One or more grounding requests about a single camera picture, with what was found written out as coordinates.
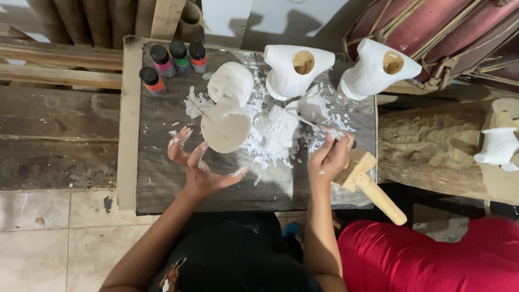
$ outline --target hole in sculpture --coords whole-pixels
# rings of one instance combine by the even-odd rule
[[[200,13],[196,9],[196,4],[193,2],[187,2],[186,7],[182,10],[180,18],[188,24],[197,24],[200,20]]]
[[[312,53],[308,50],[302,50],[297,52],[292,59],[294,70],[300,75],[306,75],[310,73],[313,66],[316,64],[316,59]]]
[[[387,51],[383,59],[384,71],[389,75],[394,75],[404,67],[404,58],[395,51]]]

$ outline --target wooden mallet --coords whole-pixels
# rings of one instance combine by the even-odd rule
[[[355,191],[356,187],[359,187],[396,225],[404,224],[407,221],[405,214],[366,174],[366,171],[376,165],[377,159],[371,153],[357,149],[351,149],[349,155],[350,164],[335,176],[333,182],[352,192]]]

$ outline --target red shirt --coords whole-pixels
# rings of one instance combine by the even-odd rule
[[[519,291],[519,224],[469,222],[460,242],[436,242],[406,227],[367,220],[340,235],[349,292]]]

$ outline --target bowl of plaster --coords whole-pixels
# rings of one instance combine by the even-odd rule
[[[246,110],[227,104],[215,104],[206,110],[200,128],[209,147],[220,153],[238,149],[251,131],[251,118]]]

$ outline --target person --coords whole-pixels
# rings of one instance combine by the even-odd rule
[[[290,256],[274,213],[193,214],[202,200],[239,182],[212,173],[202,160],[207,142],[183,150],[184,127],[169,142],[168,156],[183,165],[186,184],[175,200],[114,266],[100,292],[137,291],[347,291],[330,201],[333,177],[349,163],[354,136],[328,135],[311,156],[311,196],[302,263]]]
[[[519,224],[508,218],[471,220],[456,243],[392,223],[355,220],[338,245],[350,292],[519,290]]]

